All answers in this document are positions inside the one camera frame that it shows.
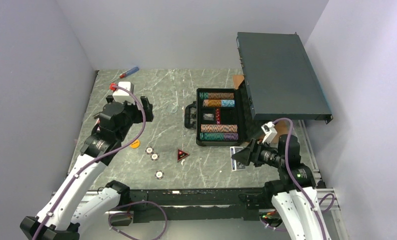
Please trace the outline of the red triangular dealer button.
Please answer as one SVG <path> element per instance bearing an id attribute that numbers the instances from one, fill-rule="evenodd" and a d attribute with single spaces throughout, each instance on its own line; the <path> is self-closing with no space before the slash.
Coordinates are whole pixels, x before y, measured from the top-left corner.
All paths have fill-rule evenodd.
<path id="1" fill-rule="evenodd" d="M 181 162 L 185 158 L 187 158 L 190 154 L 182 149 L 178 149 L 176 153 L 176 160 L 177 162 Z"/>

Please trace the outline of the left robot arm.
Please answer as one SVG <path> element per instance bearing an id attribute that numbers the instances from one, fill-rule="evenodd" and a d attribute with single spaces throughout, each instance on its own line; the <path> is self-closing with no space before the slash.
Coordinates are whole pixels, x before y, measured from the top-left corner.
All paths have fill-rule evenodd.
<path id="1" fill-rule="evenodd" d="M 88 203 L 81 200 L 96 178 L 107 168 L 133 124 L 152 122 L 153 106 L 146 96 L 109 95 L 99 112 L 91 135 L 84 141 L 75 165 L 55 195 L 36 216 L 26 216 L 20 229 L 29 240 L 78 240 L 99 216 L 116 208 L 124 210 L 130 203 L 130 188 L 116 180 Z"/>

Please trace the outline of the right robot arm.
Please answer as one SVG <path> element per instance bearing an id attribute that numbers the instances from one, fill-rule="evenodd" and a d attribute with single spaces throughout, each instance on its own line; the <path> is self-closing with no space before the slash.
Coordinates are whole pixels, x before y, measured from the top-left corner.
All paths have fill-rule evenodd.
<path id="1" fill-rule="evenodd" d="M 314 174 L 302 163 L 300 149 L 296 136 L 283 134 L 277 147 L 253 139 L 231 159 L 244 166 L 277 169 L 279 179 L 264 184 L 262 202 L 275 208 L 292 240 L 329 240 Z"/>

